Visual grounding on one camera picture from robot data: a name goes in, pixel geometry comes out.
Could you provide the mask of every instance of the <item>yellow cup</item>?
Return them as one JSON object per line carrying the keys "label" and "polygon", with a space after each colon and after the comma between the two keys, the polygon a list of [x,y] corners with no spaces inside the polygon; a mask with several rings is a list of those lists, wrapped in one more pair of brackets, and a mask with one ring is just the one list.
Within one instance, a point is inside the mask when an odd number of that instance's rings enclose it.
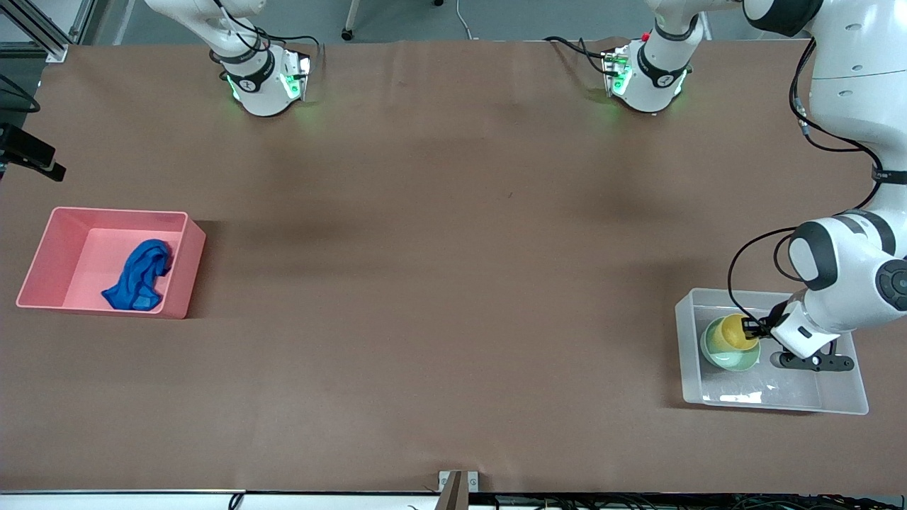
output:
{"label": "yellow cup", "polygon": [[735,313],[713,321],[708,329],[706,344],[713,354],[719,352],[739,352],[754,348],[758,338],[747,338],[743,331],[742,314]]}

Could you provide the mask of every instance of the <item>gray floor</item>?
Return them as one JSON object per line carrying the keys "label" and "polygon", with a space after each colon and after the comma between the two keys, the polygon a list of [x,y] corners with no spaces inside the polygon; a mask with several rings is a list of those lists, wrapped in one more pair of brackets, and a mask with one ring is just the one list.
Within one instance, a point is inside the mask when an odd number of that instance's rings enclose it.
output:
{"label": "gray floor", "polygon": [[[341,0],[271,0],[254,23],[272,34],[309,34],[326,44],[343,44],[340,32],[349,3]],[[642,0],[461,0],[473,37],[494,41],[639,37],[652,26]],[[740,12],[713,13],[716,39],[761,35]],[[354,43],[464,39],[455,0],[436,7],[430,0],[362,0]],[[98,44],[199,44],[192,33],[153,12],[142,0],[111,2]]]}

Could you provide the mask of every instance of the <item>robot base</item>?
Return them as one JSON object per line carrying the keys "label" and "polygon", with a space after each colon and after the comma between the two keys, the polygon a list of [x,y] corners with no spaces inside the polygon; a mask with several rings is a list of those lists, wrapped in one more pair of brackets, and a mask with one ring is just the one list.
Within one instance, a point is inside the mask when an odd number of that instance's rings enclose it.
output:
{"label": "robot base", "polygon": [[636,65],[643,44],[637,39],[622,48],[617,48],[614,53],[605,54],[605,70],[618,74],[616,77],[605,76],[605,88],[608,95],[619,98],[633,110],[645,113],[660,112],[680,93],[688,71],[684,71],[670,86],[656,87]]}
{"label": "robot base", "polygon": [[246,92],[231,83],[233,97],[247,112],[270,117],[286,110],[294,101],[304,100],[310,62],[305,56],[273,44],[268,49],[275,59],[274,70],[257,92]]}

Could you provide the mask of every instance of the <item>metal bracket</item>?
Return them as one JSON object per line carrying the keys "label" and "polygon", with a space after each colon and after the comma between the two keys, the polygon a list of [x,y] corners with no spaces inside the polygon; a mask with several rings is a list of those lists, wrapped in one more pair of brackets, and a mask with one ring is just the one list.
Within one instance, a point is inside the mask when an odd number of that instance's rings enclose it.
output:
{"label": "metal bracket", "polygon": [[438,471],[438,492],[444,491],[444,486],[447,485],[447,480],[450,479],[451,473],[464,473],[469,492],[479,492],[478,471]]}
{"label": "metal bracket", "polygon": [[59,64],[66,60],[68,45],[73,44],[73,40],[31,0],[0,0],[0,12],[47,52],[48,63]]}
{"label": "metal bracket", "polygon": [[434,510],[468,510],[469,493],[479,491],[479,472],[441,471],[438,473],[438,488],[441,489],[441,497]]}

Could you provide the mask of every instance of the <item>green bowl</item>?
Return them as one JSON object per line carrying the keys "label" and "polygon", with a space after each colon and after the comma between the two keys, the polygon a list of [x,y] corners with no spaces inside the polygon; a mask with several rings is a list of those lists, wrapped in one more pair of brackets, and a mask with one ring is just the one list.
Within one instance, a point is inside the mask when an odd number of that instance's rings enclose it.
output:
{"label": "green bowl", "polygon": [[702,351],[702,355],[706,357],[706,360],[709,363],[718,368],[730,370],[731,372],[749,370],[757,361],[759,361],[759,355],[762,354],[761,344],[757,343],[755,347],[749,350],[738,350],[733,352],[713,353],[708,349],[708,337],[715,333],[715,329],[721,324],[721,319],[723,319],[723,317],[713,320],[711,324],[708,325],[708,328],[702,332],[702,336],[699,337],[699,350]]}

